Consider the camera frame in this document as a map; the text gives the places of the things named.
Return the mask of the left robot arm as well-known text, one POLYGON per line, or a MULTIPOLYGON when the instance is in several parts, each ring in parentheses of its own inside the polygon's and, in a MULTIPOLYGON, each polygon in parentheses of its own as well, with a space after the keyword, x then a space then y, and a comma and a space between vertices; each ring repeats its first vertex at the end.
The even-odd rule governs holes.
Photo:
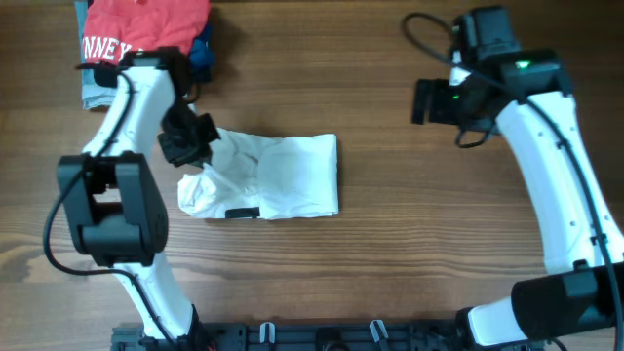
POLYGON ((140 314, 135 348, 214 350, 168 263, 167 209, 147 161, 155 144, 176 167, 212 157, 218 131, 211 116, 196 115, 186 97, 192 83, 188 59, 176 47, 162 47, 91 68, 116 76, 116 96, 82 152, 58 162, 59 196, 45 222, 44 255, 57 270, 80 275, 51 250, 53 222, 64 210, 75 250, 97 266, 92 275, 115 276, 140 314))

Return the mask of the white t-shirt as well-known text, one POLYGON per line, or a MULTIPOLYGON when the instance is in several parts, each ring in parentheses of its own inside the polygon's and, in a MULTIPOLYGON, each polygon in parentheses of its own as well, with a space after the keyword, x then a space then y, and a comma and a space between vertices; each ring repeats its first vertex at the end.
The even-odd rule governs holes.
POLYGON ((179 208, 201 219, 259 207, 259 219, 339 213, 337 136, 267 137, 219 128, 213 158, 177 185, 179 208))

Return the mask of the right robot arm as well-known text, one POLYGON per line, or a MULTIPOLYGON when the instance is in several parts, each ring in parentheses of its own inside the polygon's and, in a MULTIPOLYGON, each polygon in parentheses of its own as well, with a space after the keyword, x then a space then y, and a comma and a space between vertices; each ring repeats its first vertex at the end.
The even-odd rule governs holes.
POLYGON ((538 220, 546 275, 457 314, 456 340, 492 350, 610 328, 623 346, 623 235, 584 148, 566 69, 552 50, 525 50, 507 10, 482 7, 443 23, 435 59, 448 79, 421 79, 412 120, 502 136, 538 220))

